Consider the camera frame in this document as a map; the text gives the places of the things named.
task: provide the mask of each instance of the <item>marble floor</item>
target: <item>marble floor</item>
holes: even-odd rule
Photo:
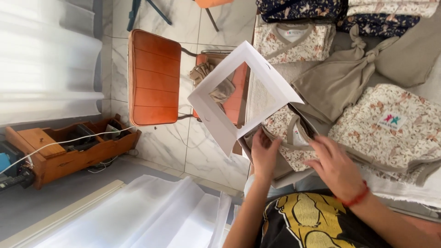
[[[169,26],[156,11],[142,1],[134,28],[139,28],[181,43],[193,53],[205,49],[234,49],[245,40],[251,42],[256,5],[251,0],[235,0],[232,4],[210,8],[219,28],[213,28],[205,10],[191,0],[153,0],[168,16]],[[103,61],[103,78],[111,85],[109,100],[103,101],[103,109],[122,116],[128,121],[127,106],[127,37],[128,14],[131,0],[113,0],[104,10],[103,50],[111,49],[111,62]],[[195,66],[195,58],[182,53],[180,68],[179,113],[189,114],[192,108],[187,100],[193,90],[189,78]],[[247,180],[250,163],[232,154],[225,156],[203,123],[194,118],[139,128],[142,136],[137,150],[139,158],[167,166],[229,188],[242,191]]]

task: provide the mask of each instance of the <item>chair leg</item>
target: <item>chair leg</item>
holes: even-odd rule
[[[158,12],[158,14],[164,19],[164,21],[168,24],[168,25],[172,25],[172,22],[170,22],[170,20],[161,12],[161,10],[156,7],[156,5],[152,2],[152,0],[146,0],[155,10],[156,12]]]
[[[186,53],[187,55],[190,55],[190,56],[193,56],[193,57],[196,57],[196,56],[197,56],[196,53],[192,53],[192,52],[188,51],[187,49],[185,49],[185,48],[183,48],[183,47],[181,47],[181,52],[184,52],[184,53]]]
[[[208,17],[210,18],[211,23],[213,24],[214,30],[216,32],[219,32],[219,29],[217,29],[216,23],[214,22],[213,16],[211,15],[211,12],[208,8],[205,9],[207,11]]]

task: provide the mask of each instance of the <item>black electronic device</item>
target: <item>black electronic device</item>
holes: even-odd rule
[[[5,153],[11,164],[17,162],[22,159],[25,155],[22,151],[20,151],[17,147],[13,146],[8,141],[0,141],[0,153]],[[21,166],[25,163],[25,159],[16,163],[11,168],[7,169],[4,174],[8,177],[16,177],[20,173]]]
[[[35,175],[27,167],[22,167],[17,177],[8,178],[0,181],[0,191],[20,184],[23,188],[27,188],[34,183]]]

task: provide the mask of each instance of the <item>cardboard gift box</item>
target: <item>cardboard gift box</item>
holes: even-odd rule
[[[251,71],[260,82],[262,82],[268,92],[274,97],[275,101],[244,125],[235,126],[212,100],[209,93],[243,63],[246,63],[250,67]],[[236,141],[238,141],[251,162],[251,149],[247,146],[243,136],[284,105],[290,102],[303,103],[300,96],[293,90],[282,75],[247,41],[244,41],[234,49],[202,80],[198,87],[188,96],[188,101],[197,111],[205,127],[227,157],[230,156]],[[317,132],[303,115],[300,114],[300,116],[305,120],[306,125]],[[273,180],[271,185],[274,188],[280,188],[288,184],[293,184],[311,174],[313,171],[313,169],[301,172],[292,171],[292,173],[278,178],[278,180]]]

